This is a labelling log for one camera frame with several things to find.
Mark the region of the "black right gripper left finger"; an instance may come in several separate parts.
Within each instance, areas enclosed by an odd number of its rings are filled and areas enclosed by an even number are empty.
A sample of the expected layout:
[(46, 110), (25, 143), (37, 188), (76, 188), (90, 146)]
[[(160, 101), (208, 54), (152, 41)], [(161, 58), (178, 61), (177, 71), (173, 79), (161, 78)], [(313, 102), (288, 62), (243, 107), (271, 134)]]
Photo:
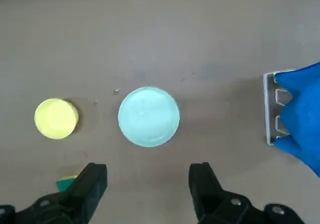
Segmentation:
[(1, 223), (89, 223), (108, 183), (105, 164), (89, 163), (62, 191), (37, 199), (28, 208), (16, 211), (0, 206)]

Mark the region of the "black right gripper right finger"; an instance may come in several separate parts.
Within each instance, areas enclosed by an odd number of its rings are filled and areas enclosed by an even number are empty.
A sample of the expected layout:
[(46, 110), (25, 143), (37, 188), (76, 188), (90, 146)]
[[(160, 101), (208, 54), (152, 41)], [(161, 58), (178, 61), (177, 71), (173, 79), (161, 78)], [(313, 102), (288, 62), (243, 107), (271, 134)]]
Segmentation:
[(207, 162), (191, 164), (188, 172), (198, 223), (304, 223), (288, 206), (270, 203), (260, 210), (247, 197), (224, 190)]

